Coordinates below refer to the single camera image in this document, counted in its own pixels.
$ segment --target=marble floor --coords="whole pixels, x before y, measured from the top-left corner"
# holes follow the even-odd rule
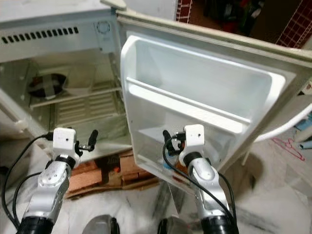
[[[291,137],[289,131],[281,139]],[[28,164],[40,167],[36,149]],[[241,234],[311,234],[312,180],[310,152],[302,153],[305,160],[291,154],[275,141],[255,143],[245,166],[241,160],[225,173],[232,184]],[[37,172],[37,168],[16,177]],[[34,188],[36,179],[29,180],[19,195],[18,214],[21,216]],[[7,199],[12,199],[12,189]],[[156,233],[159,220],[178,215],[190,224],[194,233],[201,233],[193,196],[182,193],[166,183],[145,191],[111,191],[65,200],[53,233],[80,234],[93,217],[110,214],[117,218],[121,233]],[[13,225],[0,211],[0,233],[15,233]]]

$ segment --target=vent slot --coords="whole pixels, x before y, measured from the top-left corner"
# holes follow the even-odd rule
[[[36,39],[45,39],[52,38],[58,36],[70,36],[72,34],[78,34],[79,30],[77,27],[69,27],[69,28],[57,28],[36,32],[28,32],[18,35],[9,35],[5,37],[1,37],[1,41],[4,44],[11,44],[15,42],[24,42],[27,40],[36,40]]]

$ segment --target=black cylinder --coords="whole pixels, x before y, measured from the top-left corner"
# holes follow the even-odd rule
[[[17,234],[50,234],[53,223],[43,217],[26,217],[21,220]]]
[[[204,234],[238,234],[237,226],[224,215],[204,218],[201,226]]]

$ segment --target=black cable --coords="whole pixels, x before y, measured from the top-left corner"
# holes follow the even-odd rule
[[[32,143],[34,143],[35,140],[39,139],[39,138],[44,138],[44,137],[47,137],[48,135],[41,135],[41,136],[38,136],[34,139],[32,139],[26,146],[25,148],[23,149],[23,151],[21,152],[21,154],[18,156],[18,158],[14,161],[14,163],[12,164],[12,166],[9,168],[8,172],[6,173],[6,176],[5,176],[5,179],[4,179],[4,183],[3,183],[3,186],[2,186],[2,190],[1,190],[1,204],[2,204],[2,207],[3,207],[3,210],[6,214],[6,216],[8,216],[8,218],[10,219],[10,221],[13,223],[13,225],[15,226],[16,229],[18,229],[18,224],[15,222],[14,218],[12,217],[7,205],[6,205],[6,202],[5,202],[5,190],[6,190],[6,184],[8,182],[8,179],[9,179],[9,176],[10,176],[10,173],[12,172],[12,169],[13,167],[17,164],[17,162],[21,159],[21,157],[24,155],[24,153],[28,150],[29,146],[31,146]]]
[[[234,221],[234,218],[232,216],[232,214],[230,213],[230,211],[226,208],[225,205],[223,205],[223,203],[216,198],[212,193],[210,193],[207,189],[205,189],[203,186],[201,186],[199,183],[197,183],[195,180],[192,180],[187,174],[185,174],[184,172],[180,171],[179,169],[175,168],[167,159],[166,157],[166,146],[167,144],[169,144],[169,142],[172,141],[172,139],[176,138],[176,136],[172,136],[170,137],[169,140],[167,140],[162,148],[162,157],[165,160],[165,162],[169,165],[169,167],[171,167],[172,170],[174,170],[176,173],[178,173],[179,175],[181,175],[182,177],[186,178],[188,181],[190,181],[191,183],[193,183],[195,186],[197,186],[198,188],[200,188],[202,191],[204,191],[205,193],[207,193],[213,200],[216,201],[216,203],[219,204],[219,206],[222,207],[222,209],[224,210],[226,216],[229,218],[229,220],[232,222],[233,225],[236,226],[236,222]]]
[[[224,182],[226,183],[226,185],[228,186],[229,192],[230,192],[230,197],[231,197],[231,203],[232,203],[232,213],[233,213],[233,219],[235,221],[235,223],[237,223],[237,219],[236,219],[236,207],[235,207],[235,200],[234,200],[234,193],[233,193],[233,189],[231,187],[231,184],[229,183],[229,181],[227,180],[227,178],[221,174],[219,172],[219,176],[224,180]]]
[[[18,215],[16,214],[16,201],[17,201],[17,199],[18,199],[19,190],[20,190],[22,184],[23,184],[26,180],[28,180],[30,177],[40,175],[40,173],[41,173],[41,172],[37,172],[37,173],[33,173],[33,174],[31,174],[31,175],[26,176],[26,177],[19,183],[19,185],[17,186],[17,188],[15,189],[14,196],[13,196],[12,210],[13,210],[13,217],[14,217],[14,220],[15,220],[15,222],[17,223],[18,226],[20,225],[20,222],[19,222]]]

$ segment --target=refrigerator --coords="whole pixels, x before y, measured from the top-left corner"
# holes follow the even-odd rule
[[[312,75],[309,51],[146,16],[121,0],[0,5],[0,109],[15,128],[36,137],[72,127],[80,142],[97,129],[82,162],[133,148],[139,167],[186,191],[164,167],[163,130],[202,124],[205,157],[225,170]],[[31,96],[32,78],[48,74],[71,77],[74,89]]]

